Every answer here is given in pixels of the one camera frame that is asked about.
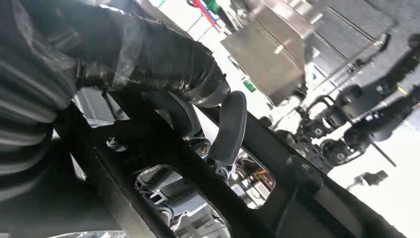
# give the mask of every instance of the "robotic arm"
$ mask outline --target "robotic arm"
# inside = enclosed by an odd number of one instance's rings
[[[351,85],[340,92],[336,100],[328,96],[320,96],[308,109],[297,108],[302,116],[297,136],[310,140],[324,137],[346,122],[356,119],[377,106],[381,101],[390,96],[398,88],[408,74],[413,72],[420,62],[420,35],[413,35],[409,39],[410,51],[380,79],[366,85]],[[308,111],[318,103],[327,104],[327,108],[314,119],[309,119]]]
[[[419,102],[420,85],[415,85],[408,96],[373,111],[354,124],[341,140],[326,140],[321,145],[323,156],[336,166],[359,157],[372,142],[388,139],[392,131],[418,107]]]

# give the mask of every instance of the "black machine parts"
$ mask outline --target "black machine parts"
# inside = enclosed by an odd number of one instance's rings
[[[381,170],[378,173],[363,173],[354,178],[354,182],[347,186],[347,190],[351,190],[356,186],[378,186],[381,182],[388,178],[388,174],[385,171]]]
[[[403,237],[262,127],[200,43],[77,1],[1,1],[0,11],[0,233],[174,238],[170,228],[194,212],[199,194],[235,238]],[[108,91],[128,119],[92,128],[71,103],[88,86]],[[166,105],[144,91],[165,91]],[[208,151],[205,141],[195,147],[203,135],[186,102],[219,125]],[[173,127],[157,113],[162,108]],[[59,138],[48,146],[52,127]],[[226,185],[242,146],[275,180],[258,211]],[[86,181],[77,179],[71,156]],[[153,170],[159,166],[183,178]]]
[[[387,74],[366,86],[345,87],[336,99],[319,96],[308,107],[297,107],[301,116],[295,134],[278,131],[277,134],[327,173],[335,166],[346,164],[360,155],[374,142],[388,139],[420,102],[420,87],[414,85],[409,94],[398,98],[386,107],[371,111],[380,102],[397,91],[400,83],[415,70],[420,60],[420,35],[409,39],[410,50],[405,53]],[[326,105],[321,113],[310,117],[310,110],[318,104]],[[313,145],[312,139],[320,139],[346,123],[351,127],[339,140],[326,139]]]
[[[244,21],[221,41],[223,46],[275,106],[292,95],[303,100],[308,63],[305,39],[314,26],[282,0],[230,2],[231,7],[223,9]],[[290,16],[280,17],[284,12]]]

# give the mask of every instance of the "black plastic wrap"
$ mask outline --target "black plastic wrap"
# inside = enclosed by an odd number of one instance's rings
[[[163,23],[106,5],[64,0],[22,4],[54,49],[81,60],[79,88],[166,90],[201,106],[221,103],[230,91],[211,51]]]

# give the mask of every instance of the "metal panel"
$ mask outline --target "metal panel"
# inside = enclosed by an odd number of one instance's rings
[[[204,111],[217,124],[219,108]],[[284,212],[284,201],[291,194],[290,188],[287,187],[290,177],[281,177],[285,175],[283,162],[286,157],[297,152],[285,141],[276,138],[272,131],[264,127],[250,113],[247,116],[243,149],[257,158],[276,180],[274,190],[258,211],[258,215],[267,226],[276,225],[271,222],[278,221],[279,211]],[[313,197],[298,190],[278,237],[331,237],[331,234],[337,234],[337,237],[341,238],[404,237],[380,215],[333,182],[327,175],[322,174],[322,177],[324,186]],[[293,207],[298,203],[301,203],[300,207]]]
[[[305,38],[314,28],[283,1],[268,0],[222,45],[275,105],[304,83]]]

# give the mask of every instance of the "metal rod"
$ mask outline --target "metal rod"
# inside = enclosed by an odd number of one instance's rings
[[[340,58],[344,61],[347,61],[347,57],[345,57],[337,48],[335,48],[331,43],[329,43],[324,37],[322,37],[318,32],[314,32],[314,36],[316,36],[319,40],[321,40],[324,44],[326,44],[334,53],[336,53]]]
[[[325,75],[315,64],[314,64],[314,69],[324,78],[327,77],[327,75]]]
[[[379,148],[375,143],[371,143],[373,147],[383,156],[385,159],[392,164],[392,166],[397,167],[397,164],[387,155],[381,148]]]
[[[309,9],[305,14],[304,18],[308,20],[311,24],[317,22],[321,17],[321,12],[330,4],[331,0],[321,0],[314,2],[311,9]]]
[[[366,39],[368,39],[369,41],[375,41],[375,38],[373,36],[371,36],[369,33],[367,33],[362,28],[360,28],[359,26],[357,26],[354,22],[352,22],[351,20],[349,20],[348,18],[346,18],[345,16],[343,16],[341,13],[337,12],[337,10],[333,9],[330,6],[327,9],[328,9],[328,11],[331,14],[333,14],[334,16],[336,16],[339,20],[341,20],[346,25],[350,26],[351,28],[355,29],[357,32],[359,32],[360,34],[362,34]]]
[[[326,81],[329,81],[330,79],[334,78],[336,76],[336,74],[338,74],[339,72],[341,72],[347,65],[349,65],[349,66],[352,65],[352,62],[354,62],[356,59],[358,59],[365,52],[365,50],[367,50],[368,48],[370,48],[372,46],[378,48],[379,45],[383,44],[384,42],[382,42],[380,40],[381,35],[379,35],[374,41],[372,41],[371,43],[367,44],[365,47],[363,47],[358,52],[356,52],[354,55],[352,55],[348,60],[346,60],[344,63],[342,63],[336,70],[334,70],[334,72],[332,72],[327,78],[325,78],[321,83],[319,83],[319,85],[316,86],[312,91],[315,91],[323,83],[325,83]]]
[[[197,24],[199,20],[201,20],[202,17],[203,15],[201,14],[200,17],[190,26],[190,28],[188,28],[187,33],[191,30],[191,28],[193,28]]]
[[[210,26],[198,39],[197,41],[199,41],[213,26]]]

